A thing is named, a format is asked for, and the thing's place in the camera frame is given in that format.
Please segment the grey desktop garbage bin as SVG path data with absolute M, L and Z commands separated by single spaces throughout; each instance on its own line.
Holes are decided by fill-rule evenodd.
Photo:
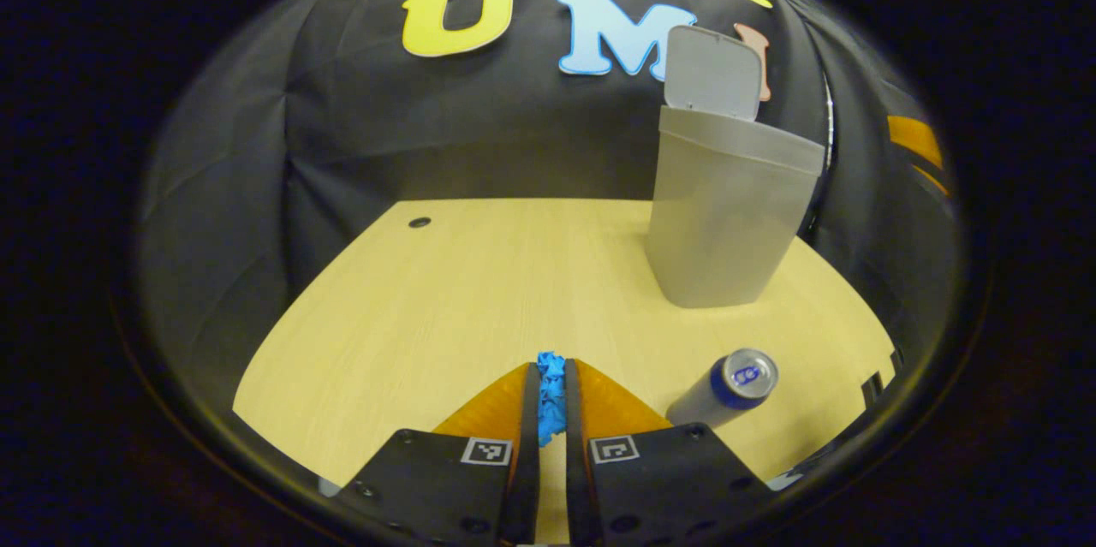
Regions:
M 757 121 L 760 92 L 743 41 L 670 29 L 646 257 L 675 306 L 756 301 L 803 223 L 825 148 Z

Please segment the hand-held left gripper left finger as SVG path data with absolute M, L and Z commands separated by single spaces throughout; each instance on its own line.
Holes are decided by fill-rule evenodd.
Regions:
M 431 431 L 400 429 L 331 500 L 396 547 L 518 547 L 535 538 L 541 375 L 520 364 Z

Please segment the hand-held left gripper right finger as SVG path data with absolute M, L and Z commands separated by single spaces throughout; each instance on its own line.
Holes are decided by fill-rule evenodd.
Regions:
M 586 361 L 566 361 L 566 414 L 573 547 L 719 547 L 775 499 L 712 429 L 671 425 Z

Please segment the blue silver pop can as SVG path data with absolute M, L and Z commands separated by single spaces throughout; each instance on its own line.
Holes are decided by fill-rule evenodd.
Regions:
M 669 404 L 665 417 L 673 425 L 727 425 L 770 399 L 779 377 L 770 355 L 756 347 L 737 349 L 717 358 L 688 391 Z

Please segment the blue paper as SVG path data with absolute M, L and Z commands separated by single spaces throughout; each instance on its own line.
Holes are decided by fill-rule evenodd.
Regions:
M 538 389 L 538 446 L 547 446 L 568 425 L 566 407 L 566 358 L 552 351 L 541 352 L 536 366 L 540 375 Z

